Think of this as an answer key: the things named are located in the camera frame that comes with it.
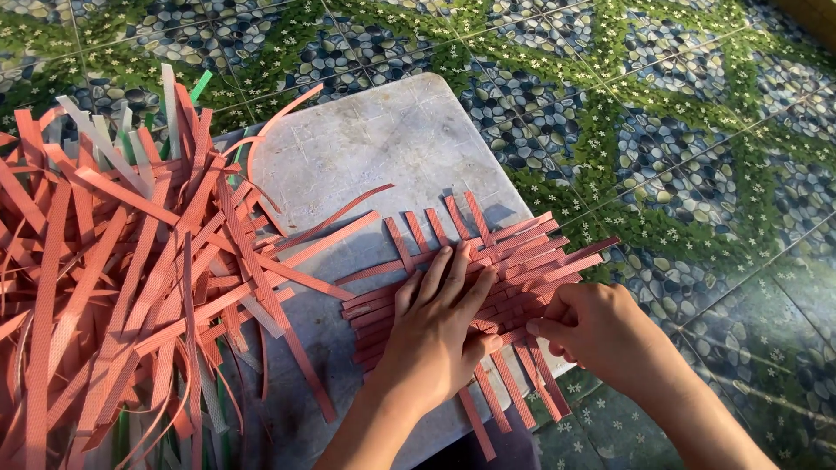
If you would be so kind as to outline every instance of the forearm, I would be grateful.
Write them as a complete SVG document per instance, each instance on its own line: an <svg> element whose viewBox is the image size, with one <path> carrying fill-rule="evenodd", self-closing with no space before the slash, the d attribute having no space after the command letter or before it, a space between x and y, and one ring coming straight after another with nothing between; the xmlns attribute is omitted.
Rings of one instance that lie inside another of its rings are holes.
<svg viewBox="0 0 836 470"><path fill-rule="evenodd" d="M314 470L389 468L420 416L412 416L394 393L367 383L354 398Z"/></svg>
<svg viewBox="0 0 836 470"><path fill-rule="evenodd" d="M688 468L776 468L695 373L682 373L678 382L668 396L637 403Z"/></svg>

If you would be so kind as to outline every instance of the right hand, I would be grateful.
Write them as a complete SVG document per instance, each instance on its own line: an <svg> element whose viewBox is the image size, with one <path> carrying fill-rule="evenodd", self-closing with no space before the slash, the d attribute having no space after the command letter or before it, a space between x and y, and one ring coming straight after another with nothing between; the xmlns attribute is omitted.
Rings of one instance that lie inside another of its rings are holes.
<svg viewBox="0 0 836 470"><path fill-rule="evenodd" d="M620 284L564 284L528 332L549 341L548 350L578 362L635 401L652 400L663 385L681 391L696 378L667 335Z"/></svg>

